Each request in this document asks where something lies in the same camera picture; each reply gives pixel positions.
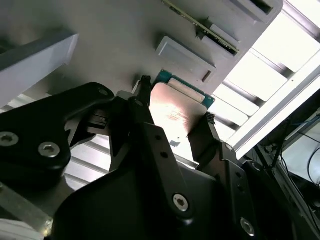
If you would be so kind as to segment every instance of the black plastic part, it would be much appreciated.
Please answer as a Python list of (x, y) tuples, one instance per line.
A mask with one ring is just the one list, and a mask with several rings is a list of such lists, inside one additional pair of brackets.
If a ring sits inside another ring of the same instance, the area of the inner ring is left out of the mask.
[[(0, 181), (34, 187), (55, 184), (70, 161), (74, 137), (77, 136), (77, 143), (92, 137), (85, 129), (79, 129), (84, 116), (113, 98), (109, 89), (92, 82), (2, 113), (0, 132), (12, 132), (19, 141), (0, 147)], [(44, 142), (57, 144), (58, 156), (41, 156), (38, 147)]]
[(143, 104), (147, 104), (150, 106), (151, 99), (151, 77), (150, 76), (142, 76), (141, 80), (138, 83), (138, 87), (134, 93), (136, 99)]
[[(197, 170), (216, 178), (222, 185), (228, 208), (229, 225), (236, 233), (233, 237), (259, 239), (260, 231), (253, 208), (246, 172), (236, 157), (236, 152), (221, 142), (214, 127), (212, 114), (206, 114), (188, 135), (194, 160), (199, 163)], [(250, 222), (254, 236), (248, 235), (241, 226), (241, 219)]]
[(204, 173), (179, 166), (196, 208), (196, 221), (176, 228), (155, 197), (149, 170), (135, 159), (126, 167), (75, 192), (60, 207), (52, 240), (228, 239), (219, 184)]

